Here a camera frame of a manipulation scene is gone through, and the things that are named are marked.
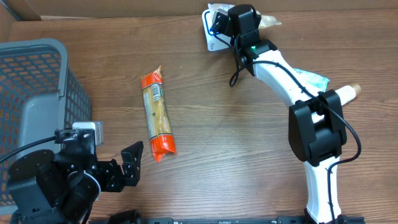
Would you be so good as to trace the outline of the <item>beige brown snack pouch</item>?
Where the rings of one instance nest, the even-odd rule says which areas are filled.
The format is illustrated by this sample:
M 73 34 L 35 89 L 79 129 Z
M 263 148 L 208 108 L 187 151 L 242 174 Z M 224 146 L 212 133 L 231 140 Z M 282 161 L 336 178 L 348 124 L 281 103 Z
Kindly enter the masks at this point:
M 210 27 L 213 24 L 213 14 L 217 9 L 221 9 L 227 12 L 232 7 L 234 7 L 233 4 L 208 3 L 208 9 L 203 12 L 203 22 L 205 21 L 205 19 L 207 19 L 208 26 Z M 268 27 L 281 24 L 282 23 L 279 22 L 274 16 L 262 15 L 259 28 L 266 29 Z

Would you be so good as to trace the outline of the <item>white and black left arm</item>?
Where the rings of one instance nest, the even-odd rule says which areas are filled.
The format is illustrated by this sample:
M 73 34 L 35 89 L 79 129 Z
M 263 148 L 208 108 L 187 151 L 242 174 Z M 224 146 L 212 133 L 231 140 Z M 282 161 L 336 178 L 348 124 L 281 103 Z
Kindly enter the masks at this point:
M 49 138 L 17 149 L 54 141 L 60 152 L 41 149 L 15 161 L 9 168 L 7 187 L 17 206 L 11 223 L 86 223 L 101 192 L 122 192 L 136 186 L 144 145 L 123 149 L 122 164 L 99 161 L 94 129 L 56 130 Z

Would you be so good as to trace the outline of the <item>teal snack packet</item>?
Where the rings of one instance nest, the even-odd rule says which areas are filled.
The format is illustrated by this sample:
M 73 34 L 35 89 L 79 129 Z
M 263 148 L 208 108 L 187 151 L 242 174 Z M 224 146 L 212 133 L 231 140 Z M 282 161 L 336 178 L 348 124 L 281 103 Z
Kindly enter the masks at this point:
M 317 96 L 318 92 L 325 92 L 329 79 L 313 72 L 294 68 L 296 80 L 301 84 L 301 91 L 305 88 L 312 96 Z

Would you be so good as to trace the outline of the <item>orange biscuit pack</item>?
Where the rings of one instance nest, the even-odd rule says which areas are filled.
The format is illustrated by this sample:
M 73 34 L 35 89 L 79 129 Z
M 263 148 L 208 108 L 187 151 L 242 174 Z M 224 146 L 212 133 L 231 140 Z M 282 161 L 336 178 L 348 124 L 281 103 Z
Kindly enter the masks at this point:
M 152 156 L 160 162 L 166 154 L 176 153 L 167 107 L 161 66 L 141 77 L 142 96 Z

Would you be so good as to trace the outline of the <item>white tube with gold cap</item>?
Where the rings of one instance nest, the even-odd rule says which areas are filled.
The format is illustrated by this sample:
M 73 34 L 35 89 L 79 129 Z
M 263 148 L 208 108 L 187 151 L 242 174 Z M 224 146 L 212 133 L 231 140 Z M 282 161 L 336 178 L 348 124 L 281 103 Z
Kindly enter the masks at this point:
M 344 106 L 361 94 L 361 87 L 357 83 L 352 83 L 335 90 L 335 92 L 340 97 L 341 105 Z

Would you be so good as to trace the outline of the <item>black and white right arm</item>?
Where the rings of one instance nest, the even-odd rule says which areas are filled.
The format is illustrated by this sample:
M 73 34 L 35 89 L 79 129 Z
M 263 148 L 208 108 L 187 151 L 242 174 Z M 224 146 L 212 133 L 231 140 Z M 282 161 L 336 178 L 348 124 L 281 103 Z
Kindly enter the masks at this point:
M 364 223 L 363 217 L 343 215 L 338 204 L 338 165 L 357 159 L 361 142 L 343 117 L 343 106 L 360 93 L 359 85 L 337 90 L 320 87 L 320 78 L 298 73 L 275 44 L 260 36 L 262 15 L 250 4 L 224 8 L 210 6 L 202 14 L 208 50 L 230 49 L 236 71 L 235 86 L 247 70 L 267 84 L 289 109 L 288 139 L 296 158 L 303 162 L 308 200 L 305 215 L 296 223 Z

